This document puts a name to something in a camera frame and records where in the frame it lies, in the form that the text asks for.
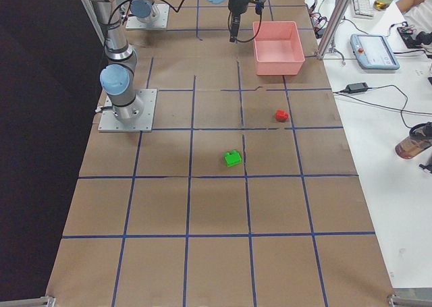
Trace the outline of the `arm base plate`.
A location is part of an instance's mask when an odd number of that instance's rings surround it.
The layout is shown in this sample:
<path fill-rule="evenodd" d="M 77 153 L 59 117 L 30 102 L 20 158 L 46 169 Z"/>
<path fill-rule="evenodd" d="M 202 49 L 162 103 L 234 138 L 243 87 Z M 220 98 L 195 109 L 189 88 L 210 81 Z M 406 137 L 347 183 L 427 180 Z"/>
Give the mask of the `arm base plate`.
<path fill-rule="evenodd" d="M 127 107 L 116 107 L 106 96 L 99 121 L 100 132 L 151 132 L 157 102 L 157 89 L 135 89 L 135 99 Z"/>
<path fill-rule="evenodd" d="M 126 22 L 126 30 L 165 30 L 168 17 L 168 5 L 138 3 L 136 1 L 130 6 L 130 16 Z"/>

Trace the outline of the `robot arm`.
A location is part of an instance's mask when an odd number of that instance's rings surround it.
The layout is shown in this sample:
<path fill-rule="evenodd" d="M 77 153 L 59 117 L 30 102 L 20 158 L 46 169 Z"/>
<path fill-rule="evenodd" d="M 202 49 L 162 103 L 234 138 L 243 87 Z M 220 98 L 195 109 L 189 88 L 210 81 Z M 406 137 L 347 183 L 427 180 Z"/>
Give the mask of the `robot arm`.
<path fill-rule="evenodd" d="M 149 130 L 153 125 L 155 89 L 133 89 L 137 54 L 127 41 L 117 0 L 87 0 L 92 3 L 94 16 L 103 33 L 103 47 L 108 66 L 101 70 L 99 80 L 107 99 L 110 114 L 101 118 L 105 131 Z M 124 0 L 125 2 L 144 0 Z"/>
<path fill-rule="evenodd" d="M 213 4 L 222 3 L 225 0 L 207 0 Z M 254 40 L 240 40 L 238 33 L 240 29 L 241 15 L 246 13 L 248 6 L 253 4 L 258 16 L 262 15 L 265 0 L 228 0 L 229 15 L 227 18 L 227 29 L 229 30 L 229 41 L 231 43 L 249 43 Z M 155 0 L 133 0 L 130 2 L 131 14 L 141 22 L 150 22 L 157 18 L 157 7 Z"/>

